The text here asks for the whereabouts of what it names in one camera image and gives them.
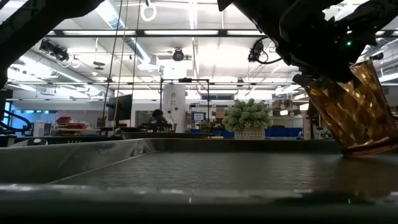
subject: computer monitor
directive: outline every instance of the computer monitor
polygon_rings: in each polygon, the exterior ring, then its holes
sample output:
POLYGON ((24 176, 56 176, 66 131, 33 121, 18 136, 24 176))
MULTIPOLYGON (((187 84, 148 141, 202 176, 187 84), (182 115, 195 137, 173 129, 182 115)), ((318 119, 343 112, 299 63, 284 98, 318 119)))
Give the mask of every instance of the computer monitor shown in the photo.
POLYGON ((119 100, 117 97, 110 98, 109 103, 106 104, 108 107, 108 121, 115 121, 116 126, 118 126, 119 121, 131 119, 131 106, 132 106, 132 95, 119 96, 119 100), (116 101, 118 101, 118 113, 116 114, 115 119, 115 111, 116 111, 116 101))

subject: potted plant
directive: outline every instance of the potted plant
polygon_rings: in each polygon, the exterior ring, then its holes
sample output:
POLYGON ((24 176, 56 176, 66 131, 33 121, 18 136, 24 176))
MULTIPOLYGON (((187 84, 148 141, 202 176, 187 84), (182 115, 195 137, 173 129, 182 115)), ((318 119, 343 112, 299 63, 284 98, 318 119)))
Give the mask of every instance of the potted plant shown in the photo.
POLYGON ((263 140, 266 138, 264 129, 272 125, 269 110, 264 103, 235 102, 234 108, 226 111, 223 124, 227 131, 235 133, 235 139, 263 140))
POLYGON ((211 124, 208 121, 203 121, 202 123, 199 124, 199 128, 200 128, 200 132, 201 133, 209 134, 210 133, 211 124))

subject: person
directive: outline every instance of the person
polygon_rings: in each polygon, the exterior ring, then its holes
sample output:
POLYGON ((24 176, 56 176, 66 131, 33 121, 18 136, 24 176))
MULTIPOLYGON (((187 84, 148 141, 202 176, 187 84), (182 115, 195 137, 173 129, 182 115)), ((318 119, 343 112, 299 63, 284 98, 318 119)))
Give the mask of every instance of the person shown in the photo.
POLYGON ((169 124, 171 126, 170 130, 173 130, 174 128, 174 123, 172 120, 170 119, 166 119, 163 116, 163 111, 160 109, 154 110, 154 112, 152 113, 152 117, 155 119, 155 121, 153 123, 161 123, 161 122, 165 122, 167 124, 169 124))

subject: white cylindrical tank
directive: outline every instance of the white cylindrical tank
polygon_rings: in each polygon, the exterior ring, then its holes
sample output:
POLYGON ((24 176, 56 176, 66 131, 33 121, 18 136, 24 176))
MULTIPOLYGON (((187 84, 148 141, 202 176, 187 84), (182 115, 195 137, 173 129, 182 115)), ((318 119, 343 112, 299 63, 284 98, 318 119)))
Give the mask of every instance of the white cylindrical tank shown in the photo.
POLYGON ((185 85, 167 85, 163 90, 162 111, 173 121, 176 133, 185 132, 185 85))

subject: white plant pot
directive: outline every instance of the white plant pot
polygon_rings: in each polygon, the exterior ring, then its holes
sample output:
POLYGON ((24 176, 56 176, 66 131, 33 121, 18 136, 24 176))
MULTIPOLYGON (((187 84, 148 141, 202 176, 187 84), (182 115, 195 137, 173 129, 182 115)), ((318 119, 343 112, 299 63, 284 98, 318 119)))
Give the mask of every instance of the white plant pot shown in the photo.
POLYGON ((246 128, 244 131, 235 132, 235 140, 264 140, 264 128, 246 128))

